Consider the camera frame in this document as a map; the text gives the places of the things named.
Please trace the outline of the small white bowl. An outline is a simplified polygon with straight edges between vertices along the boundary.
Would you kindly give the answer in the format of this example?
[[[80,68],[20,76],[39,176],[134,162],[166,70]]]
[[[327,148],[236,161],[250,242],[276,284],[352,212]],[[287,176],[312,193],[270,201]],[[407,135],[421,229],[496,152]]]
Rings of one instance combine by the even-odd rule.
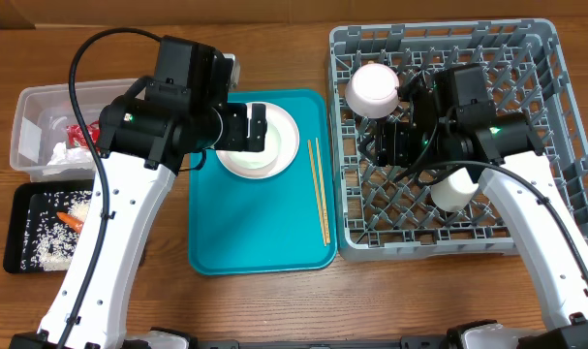
[[[398,76],[386,65],[368,63],[356,70],[346,85],[345,100],[356,114],[377,119],[395,111],[399,104]]]

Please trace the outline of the white cup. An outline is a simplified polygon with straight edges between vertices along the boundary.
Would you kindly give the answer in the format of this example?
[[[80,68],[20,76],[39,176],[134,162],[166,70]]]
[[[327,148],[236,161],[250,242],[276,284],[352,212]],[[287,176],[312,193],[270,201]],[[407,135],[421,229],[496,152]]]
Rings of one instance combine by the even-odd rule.
[[[433,203],[441,210],[456,212],[463,209],[479,190],[466,169],[460,169],[430,187]]]

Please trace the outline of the red snack wrapper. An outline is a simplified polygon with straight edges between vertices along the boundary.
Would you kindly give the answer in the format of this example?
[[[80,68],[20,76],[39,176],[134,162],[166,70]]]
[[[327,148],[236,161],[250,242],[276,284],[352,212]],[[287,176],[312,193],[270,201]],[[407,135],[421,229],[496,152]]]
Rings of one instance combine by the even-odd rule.
[[[94,121],[86,126],[88,134],[93,143],[96,143],[100,135],[100,126],[98,121]],[[78,124],[70,125],[66,128],[68,142],[71,147],[87,148],[86,137],[82,133]]]

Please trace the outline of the white tissue paper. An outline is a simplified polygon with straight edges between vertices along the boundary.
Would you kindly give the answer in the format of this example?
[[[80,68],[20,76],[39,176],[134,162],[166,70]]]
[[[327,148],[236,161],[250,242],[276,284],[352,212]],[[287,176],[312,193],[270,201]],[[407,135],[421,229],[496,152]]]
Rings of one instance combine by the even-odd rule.
[[[68,148],[65,143],[57,143],[52,150],[52,155],[47,165],[81,165],[89,167],[94,165],[94,160],[87,148],[80,146]]]

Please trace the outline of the orange carrot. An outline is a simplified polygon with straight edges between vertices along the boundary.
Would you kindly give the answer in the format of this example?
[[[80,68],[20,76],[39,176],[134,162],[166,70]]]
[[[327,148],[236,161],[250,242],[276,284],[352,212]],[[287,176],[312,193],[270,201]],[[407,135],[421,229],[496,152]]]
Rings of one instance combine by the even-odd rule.
[[[69,226],[72,230],[74,230],[77,234],[80,234],[83,228],[84,223],[75,218],[74,216],[65,213],[65,212],[61,212],[58,211],[56,213],[56,216],[63,222],[65,223],[67,226]]]

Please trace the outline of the white rice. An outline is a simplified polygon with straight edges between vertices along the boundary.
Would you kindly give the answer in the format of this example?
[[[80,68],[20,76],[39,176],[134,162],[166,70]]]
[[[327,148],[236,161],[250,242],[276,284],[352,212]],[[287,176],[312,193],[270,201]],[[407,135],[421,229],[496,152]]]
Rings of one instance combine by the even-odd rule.
[[[20,271],[62,271],[69,268],[79,233],[61,220],[57,213],[65,213],[84,222],[91,196],[90,190],[76,190],[40,193],[31,197],[22,238]]]

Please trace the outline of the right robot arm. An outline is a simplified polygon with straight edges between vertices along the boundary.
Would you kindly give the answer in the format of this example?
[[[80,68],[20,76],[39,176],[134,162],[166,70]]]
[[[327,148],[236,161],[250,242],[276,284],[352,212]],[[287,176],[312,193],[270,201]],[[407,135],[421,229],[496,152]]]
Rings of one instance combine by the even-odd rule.
[[[588,348],[588,244],[555,186],[541,137],[522,112],[499,114],[479,64],[401,83],[388,66],[360,67],[346,87],[350,109],[376,121],[369,138],[377,166],[403,175],[437,170],[434,201],[458,210],[474,185],[500,213],[535,286],[543,332],[491,320],[453,327],[445,348]]]

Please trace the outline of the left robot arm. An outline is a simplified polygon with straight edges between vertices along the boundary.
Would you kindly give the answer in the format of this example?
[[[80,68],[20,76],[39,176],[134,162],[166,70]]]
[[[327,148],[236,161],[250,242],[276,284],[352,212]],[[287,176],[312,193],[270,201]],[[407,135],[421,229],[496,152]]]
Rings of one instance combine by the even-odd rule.
[[[228,96],[239,81],[231,53],[161,37],[155,71],[105,106],[86,143],[96,173],[72,262],[39,328],[14,348],[195,348],[195,337],[154,327],[126,329],[128,306],[152,223],[185,156],[260,152],[266,109]]]

